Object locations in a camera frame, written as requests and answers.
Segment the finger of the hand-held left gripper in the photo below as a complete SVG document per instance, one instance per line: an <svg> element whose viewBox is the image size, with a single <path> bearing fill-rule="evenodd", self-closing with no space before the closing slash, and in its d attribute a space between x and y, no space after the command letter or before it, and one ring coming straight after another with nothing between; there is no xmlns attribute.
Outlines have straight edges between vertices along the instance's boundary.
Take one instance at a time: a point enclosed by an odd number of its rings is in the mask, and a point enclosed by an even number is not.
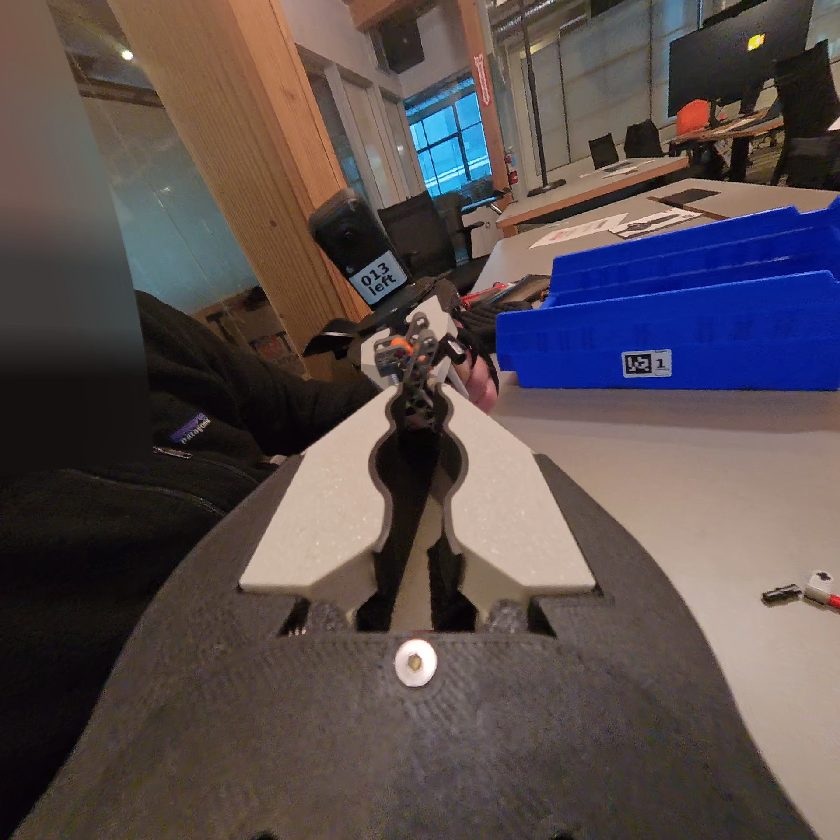
<svg viewBox="0 0 840 840"><path fill-rule="evenodd" d="M364 339L360 346L360 372L374 385L379 392L389 387L397 387L401 383L395 374L380 374L375 363L375 345L381 341L399 338L399 334L391 330L382 330Z"/></svg>
<svg viewBox="0 0 840 840"><path fill-rule="evenodd" d="M406 326L409 327L419 314L425 316L427 328L432 331L436 340L442 340L446 335L449 335L453 339L457 338L458 326L455 320L449 311L441 307L436 297L430 297L422 301L415 309L409 311L405 319Z"/></svg>

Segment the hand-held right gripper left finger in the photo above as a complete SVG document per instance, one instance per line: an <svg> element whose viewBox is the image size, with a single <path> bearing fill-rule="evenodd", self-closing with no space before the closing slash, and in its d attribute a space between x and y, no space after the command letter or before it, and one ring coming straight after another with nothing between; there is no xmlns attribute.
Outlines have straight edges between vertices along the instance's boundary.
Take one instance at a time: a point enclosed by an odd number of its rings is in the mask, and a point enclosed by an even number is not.
<svg viewBox="0 0 840 840"><path fill-rule="evenodd" d="M389 515L372 466L396 394L386 388L306 450L239 579L243 592L297 595L348 615L373 596Z"/></svg>

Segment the grey bent holed beam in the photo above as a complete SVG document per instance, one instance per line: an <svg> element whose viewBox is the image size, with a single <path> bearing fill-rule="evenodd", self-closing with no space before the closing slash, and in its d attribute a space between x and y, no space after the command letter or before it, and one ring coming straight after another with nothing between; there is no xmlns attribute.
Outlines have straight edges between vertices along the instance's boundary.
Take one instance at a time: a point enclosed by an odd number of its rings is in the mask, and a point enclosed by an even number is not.
<svg viewBox="0 0 840 840"><path fill-rule="evenodd" d="M405 385L401 383L403 405L403 422L405 428L412 430L427 430L432 433L438 431L438 420L435 413L434 385L432 371L422 385Z"/></svg>

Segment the person's left forearm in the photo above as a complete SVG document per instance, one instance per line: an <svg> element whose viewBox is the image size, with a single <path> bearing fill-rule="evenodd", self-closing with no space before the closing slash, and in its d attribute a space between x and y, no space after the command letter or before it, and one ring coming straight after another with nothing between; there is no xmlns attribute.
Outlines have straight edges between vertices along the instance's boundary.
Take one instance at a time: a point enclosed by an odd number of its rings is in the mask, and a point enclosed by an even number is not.
<svg viewBox="0 0 840 840"><path fill-rule="evenodd" d="M262 427L255 434L269 456L301 454L382 393L364 376L327 382L274 371L270 379L267 395L259 399Z"/></svg>

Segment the person's left hand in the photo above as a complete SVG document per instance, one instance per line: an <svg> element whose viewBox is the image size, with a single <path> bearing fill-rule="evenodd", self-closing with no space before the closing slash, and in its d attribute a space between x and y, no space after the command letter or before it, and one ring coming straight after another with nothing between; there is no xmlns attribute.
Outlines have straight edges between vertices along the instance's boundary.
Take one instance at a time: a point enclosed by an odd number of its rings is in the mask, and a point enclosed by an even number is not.
<svg viewBox="0 0 840 840"><path fill-rule="evenodd" d="M472 360L465 388L469 401L483 413L489 414L499 396L498 372L492 360L487 362L479 355Z"/></svg>

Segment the gridded window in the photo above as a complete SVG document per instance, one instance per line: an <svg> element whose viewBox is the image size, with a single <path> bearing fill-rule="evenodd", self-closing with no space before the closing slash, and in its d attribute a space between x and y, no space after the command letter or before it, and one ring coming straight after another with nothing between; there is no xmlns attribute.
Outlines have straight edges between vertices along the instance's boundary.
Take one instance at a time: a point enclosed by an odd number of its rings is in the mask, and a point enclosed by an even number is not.
<svg viewBox="0 0 840 840"><path fill-rule="evenodd" d="M406 103L423 183L432 197L491 176L487 140L473 80Z"/></svg>

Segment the large wooden pillar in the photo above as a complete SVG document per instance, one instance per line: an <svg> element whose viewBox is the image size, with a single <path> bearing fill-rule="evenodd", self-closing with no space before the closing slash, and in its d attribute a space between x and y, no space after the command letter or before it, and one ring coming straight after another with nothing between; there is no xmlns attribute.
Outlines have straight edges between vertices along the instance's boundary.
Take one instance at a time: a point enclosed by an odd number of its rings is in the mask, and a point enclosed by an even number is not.
<svg viewBox="0 0 840 840"><path fill-rule="evenodd" d="M297 350L366 317L310 236L346 182L279 2L109 5Z"/></svg>

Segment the paper sheet with red print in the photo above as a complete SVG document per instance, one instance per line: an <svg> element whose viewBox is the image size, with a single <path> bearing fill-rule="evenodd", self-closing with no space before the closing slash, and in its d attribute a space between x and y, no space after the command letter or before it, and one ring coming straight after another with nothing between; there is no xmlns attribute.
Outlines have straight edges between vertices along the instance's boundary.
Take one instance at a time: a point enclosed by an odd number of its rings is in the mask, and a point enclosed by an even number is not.
<svg viewBox="0 0 840 840"><path fill-rule="evenodd" d="M559 227L553 229L539 240L530 245L530 249L555 246L570 242L577 238L584 238L600 233L611 233L615 228L624 223L627 213L619 213L608 217L602 217L583 224L571 227Z"/></svg>

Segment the black sign pole stand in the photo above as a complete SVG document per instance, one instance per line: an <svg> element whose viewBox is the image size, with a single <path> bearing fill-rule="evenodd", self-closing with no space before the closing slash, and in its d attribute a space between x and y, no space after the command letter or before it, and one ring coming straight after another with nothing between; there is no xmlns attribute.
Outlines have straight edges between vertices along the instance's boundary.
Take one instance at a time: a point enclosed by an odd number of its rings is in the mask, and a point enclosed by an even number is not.
<svg viewBox="0 0 840 840"><path fill-rule="evenodd" d="M531 111L532 111L532 121L533 121L533 128L535 131L535 140L537 143L537 152L538 152L538 164L539 164L539 175L541 179L541 183L539 186L534 187L528 192L528 197L540 196L545 193L549 193L554 189L560 188L561 186L565 185L565 180L560 178L559 180L551 182L549 180L548 175L548 167L545 161L545 152L544 152L544 145L543 145L543 132L542 132L542 124L540 118L540 110L539 110L539 98L537 93L537 84L536 84L536 76L534 73L534 68L532 64L532 48L531 48L531 41L529 36L529 27L527 22L527 12L526 12L526 4L524 1L518 1L518 12L519 12L519 26L521 30L522 36L522 44L524 49L524 59L526 61L526 69L527 69L527 82L528 82L528 101L531 104Z"/></svg>

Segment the slim wooden column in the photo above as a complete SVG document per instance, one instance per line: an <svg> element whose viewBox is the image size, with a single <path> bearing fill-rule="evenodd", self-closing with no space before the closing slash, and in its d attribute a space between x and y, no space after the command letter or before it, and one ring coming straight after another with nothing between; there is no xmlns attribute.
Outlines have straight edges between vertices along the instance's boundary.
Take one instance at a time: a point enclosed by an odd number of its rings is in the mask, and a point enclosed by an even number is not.
<svg viewBox="0 0 840 840"><path fill-rule="evenodd" d="M473 79L471 57L478 52L483 52L486 56L487 67L492 82L492 106L490 108L482 108L478 100L479 113L485 134L494 188L504 192L510 185L505 162L505 146L497 111L497 95L494 90L490 68L492 43L487 3L484 1L457 1L457 7L464 32L465 45L469 58L469 69Z"/></svg>

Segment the paper sheet with black figure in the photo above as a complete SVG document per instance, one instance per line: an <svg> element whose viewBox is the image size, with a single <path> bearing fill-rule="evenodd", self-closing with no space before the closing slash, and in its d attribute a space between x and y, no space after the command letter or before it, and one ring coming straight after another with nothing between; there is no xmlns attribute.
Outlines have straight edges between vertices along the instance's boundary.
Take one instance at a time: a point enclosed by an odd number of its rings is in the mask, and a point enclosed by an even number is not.
<svg viewBox="0 0 840 840"><path fill-rule="evenodd" d="M621 239L636 238L643 235L654 234L666 228L678 224L693 221L701 217L701 213L690 211L685 208L667 206L666 210L640 217L631 222L625 222L610 228L609 232Z"/></svg>

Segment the white connector with red axle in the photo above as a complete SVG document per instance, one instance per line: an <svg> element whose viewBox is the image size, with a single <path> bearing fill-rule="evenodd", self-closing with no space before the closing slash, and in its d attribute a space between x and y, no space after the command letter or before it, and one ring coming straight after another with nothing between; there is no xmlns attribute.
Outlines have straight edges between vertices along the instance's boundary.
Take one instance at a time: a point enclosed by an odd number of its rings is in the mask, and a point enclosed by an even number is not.
<svg viewBox="0 0 840 840"><path fill-rule="evenodd" d="M834 577L824 571L816 570L803 589L804 599L816 606L839 612L839 594Z"/></svg>

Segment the wooden top desk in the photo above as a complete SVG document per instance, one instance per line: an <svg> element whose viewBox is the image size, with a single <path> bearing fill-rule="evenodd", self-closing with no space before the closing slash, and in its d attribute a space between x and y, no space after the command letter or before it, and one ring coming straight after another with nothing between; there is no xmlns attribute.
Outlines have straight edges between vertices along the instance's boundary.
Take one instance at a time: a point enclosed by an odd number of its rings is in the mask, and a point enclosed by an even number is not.
<svg viewBox="0 0 840 840"><path fill-rule="evenodd" d="M755 119L741 119L714 129L702 129L679 135L668 142L668 155L688 156L690 176L741 183L749 168L750 142L784 129L782 117L767 118L761 112ZM730 141L729 163L718 152L717 144Z"/></svg>

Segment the large black monitor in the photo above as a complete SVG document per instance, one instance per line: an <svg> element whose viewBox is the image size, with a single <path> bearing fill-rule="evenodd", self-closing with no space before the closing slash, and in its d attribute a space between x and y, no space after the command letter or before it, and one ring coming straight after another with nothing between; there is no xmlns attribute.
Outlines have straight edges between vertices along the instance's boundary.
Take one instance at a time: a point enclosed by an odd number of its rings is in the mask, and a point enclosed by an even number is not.
<svg viewBox="0 0 840 840"><path fill-rule="evenodd" d="M760 89L777 61L805 50L813 1L736 2L668 47L667 114L729 104Z"/></svg>

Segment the black wall speaker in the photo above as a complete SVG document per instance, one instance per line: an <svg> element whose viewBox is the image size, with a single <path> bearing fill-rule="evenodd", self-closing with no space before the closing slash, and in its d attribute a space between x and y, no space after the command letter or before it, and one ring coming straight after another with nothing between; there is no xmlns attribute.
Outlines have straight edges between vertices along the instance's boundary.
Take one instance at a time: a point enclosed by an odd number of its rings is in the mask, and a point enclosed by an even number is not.
<svg viewBox="0 0 840 840"><path fill-rule="evenodd" d="M380 22L371 31L387 69L395 74L417 67L425 60L424 47L412 14L395 15Z"/></svg>

